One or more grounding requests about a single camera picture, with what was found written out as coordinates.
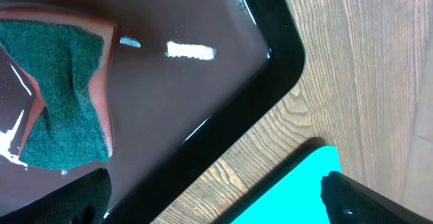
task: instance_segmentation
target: wooden table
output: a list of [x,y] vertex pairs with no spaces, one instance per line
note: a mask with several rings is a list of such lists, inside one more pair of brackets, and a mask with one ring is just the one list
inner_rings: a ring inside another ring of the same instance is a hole
[[306,52],[299,83],[155,223],[217,220],[314,136],[338,148],[345,175],[429,217],[413,204],[417,185],[406,180],[416,168],[409,147],[432,0],[287,2]]

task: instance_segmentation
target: black tray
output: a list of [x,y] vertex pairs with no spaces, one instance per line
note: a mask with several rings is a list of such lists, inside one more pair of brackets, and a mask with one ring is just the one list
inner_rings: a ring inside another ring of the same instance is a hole
[[149,223],[155,219],[300,78],[304,49],[286,0],[246,2],[271,48],[267,66],[113,208],[104,223]]

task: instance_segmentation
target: green scouring pad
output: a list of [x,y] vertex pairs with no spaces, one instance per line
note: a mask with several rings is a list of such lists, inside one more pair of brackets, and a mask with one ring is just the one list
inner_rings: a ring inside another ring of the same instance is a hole
[[108,150],[89,95],[102,37],[77,26],[2,20],[0,45],[36,79],[46,104],[20,160],[44,169],[105,162]]

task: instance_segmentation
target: wood plank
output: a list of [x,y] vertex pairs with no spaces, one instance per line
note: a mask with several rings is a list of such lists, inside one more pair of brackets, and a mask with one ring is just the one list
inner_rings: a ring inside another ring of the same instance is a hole
[[306,51],[298,85],[155,223],[209,223],[309,137],[343,173],[401,203],[432,0],[287,0]]

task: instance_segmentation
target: wooden surface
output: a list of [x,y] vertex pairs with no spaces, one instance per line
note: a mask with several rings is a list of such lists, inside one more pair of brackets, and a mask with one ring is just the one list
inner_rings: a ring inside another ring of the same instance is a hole
[[155,223],[217,220],[313,136],[337,146],[345,175],[417,208],[403,196],[417,186],[405,190],[432,0],[287,2],[306,51],[302,78]]

